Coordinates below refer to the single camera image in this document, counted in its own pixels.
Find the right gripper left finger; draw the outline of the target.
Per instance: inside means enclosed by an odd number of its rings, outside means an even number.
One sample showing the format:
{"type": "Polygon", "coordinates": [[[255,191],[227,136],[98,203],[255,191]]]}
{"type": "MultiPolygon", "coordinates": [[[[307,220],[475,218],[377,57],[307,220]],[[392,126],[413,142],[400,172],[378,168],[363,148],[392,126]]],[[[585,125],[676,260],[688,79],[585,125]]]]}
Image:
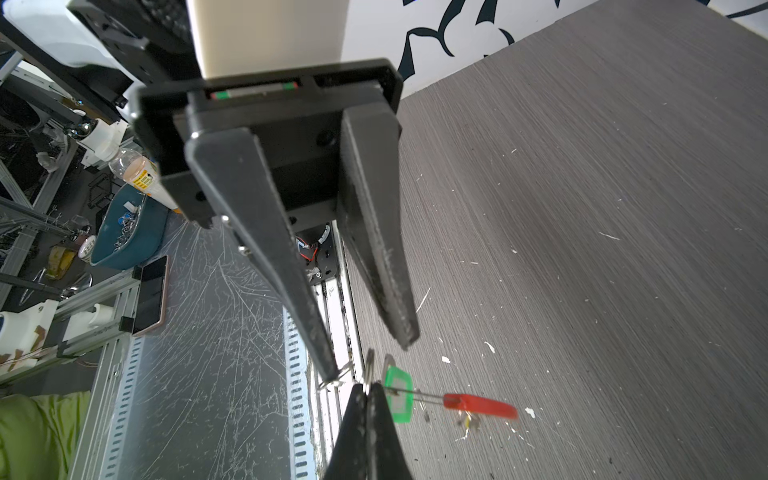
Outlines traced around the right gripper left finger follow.
{"type": "Polygon", "coordinates": [[[367,395],[362,384],[352,387],[336,444],[326,467],[324,480],[367,478],[366,454],[367,395]]]}

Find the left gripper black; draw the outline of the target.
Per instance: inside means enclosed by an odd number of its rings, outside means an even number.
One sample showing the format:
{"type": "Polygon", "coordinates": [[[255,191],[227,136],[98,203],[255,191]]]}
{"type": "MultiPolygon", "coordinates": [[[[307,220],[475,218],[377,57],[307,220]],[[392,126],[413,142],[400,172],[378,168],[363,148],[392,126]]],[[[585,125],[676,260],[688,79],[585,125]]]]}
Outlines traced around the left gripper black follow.
{"type": "Polygon", "coordinates": [[[375,59],[166,82],[134,99],[134,130],[177,208],[203,228],[214,211],[228,218],[325,382],[339,368],[286,211],[306,227],[299,210],[334,207],[339,188],[340,233],[384,325],[409,349],[420,327],[401,232],[393,111],[403,84],[375,59]]]}

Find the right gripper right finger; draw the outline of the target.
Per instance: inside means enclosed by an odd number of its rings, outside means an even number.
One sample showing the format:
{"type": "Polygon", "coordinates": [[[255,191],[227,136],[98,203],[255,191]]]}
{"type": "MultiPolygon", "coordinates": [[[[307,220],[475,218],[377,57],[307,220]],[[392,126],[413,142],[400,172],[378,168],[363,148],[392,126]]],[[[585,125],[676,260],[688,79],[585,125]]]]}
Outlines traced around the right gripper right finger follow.
{"type": "Polygon", "coordinates": [[[366,478],[411,480],[413,476],[399,441],[385,389],[380,383],[370,386],[365,421],[366,478]]]}

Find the green capped key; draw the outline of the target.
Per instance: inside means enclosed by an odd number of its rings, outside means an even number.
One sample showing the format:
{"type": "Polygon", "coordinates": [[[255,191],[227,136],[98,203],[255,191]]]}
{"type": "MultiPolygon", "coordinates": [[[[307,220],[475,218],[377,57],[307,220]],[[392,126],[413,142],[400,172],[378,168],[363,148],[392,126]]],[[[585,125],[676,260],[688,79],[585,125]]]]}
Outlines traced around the green capped key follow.
{"type": "Polygon", "coordinates": [[[413,414],[413,380],[409,373],[396,365],[391,354],[384,357],[382,385],[395,424],[407,424],[413,414]]]}

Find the metal keyring with red grip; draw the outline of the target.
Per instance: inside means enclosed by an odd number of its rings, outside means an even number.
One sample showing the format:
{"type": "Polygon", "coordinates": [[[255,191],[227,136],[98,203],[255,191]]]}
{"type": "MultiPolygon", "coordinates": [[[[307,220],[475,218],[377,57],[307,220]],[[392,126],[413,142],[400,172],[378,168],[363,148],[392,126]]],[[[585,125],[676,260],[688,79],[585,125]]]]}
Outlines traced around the metal keyring with red grip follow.
{"type": "MultiPolygon", "coordinates": [[[[382,373],[376,374],[375,352],[368,352],[360,377],[355,375],[356,364],[350,360],[341,367],[338,379],[324,382],[319,378],[314,367],[309,368],[310,412],[312,428],[318,441],[325,447],[335,446],[340,424],[347,407],[352,387],[362,384],[366,395],[373,383],[382,385],[382,373]]],[[[505,421],[516,420],[519,413],[516,407],[486,397],[468,393],[433,394],[416,389],[413,383],[413,407],[417,404],[432,404],[446,411],[460,415],[464,422],[464,430],[472,428],[472,422],[484,417],[493,417],[505,421]]]]}

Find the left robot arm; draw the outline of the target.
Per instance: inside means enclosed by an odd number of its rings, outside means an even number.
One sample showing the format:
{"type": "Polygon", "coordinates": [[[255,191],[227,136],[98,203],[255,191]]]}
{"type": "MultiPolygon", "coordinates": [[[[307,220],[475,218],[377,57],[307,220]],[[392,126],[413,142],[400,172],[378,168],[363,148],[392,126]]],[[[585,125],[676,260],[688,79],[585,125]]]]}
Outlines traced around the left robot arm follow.
{"type": "Polygon", "coordinates": [[[202,227],[219,220],[280,296],[326,381],[339,375],[298,236],[337,224],[380,317],[419,338],[401,236],[397,111],[385,59],[342,58],[345,1],[28,1],[1,5],[1,35],[56,80],[103,47],[137,78],[139,142],[202,227]]]}

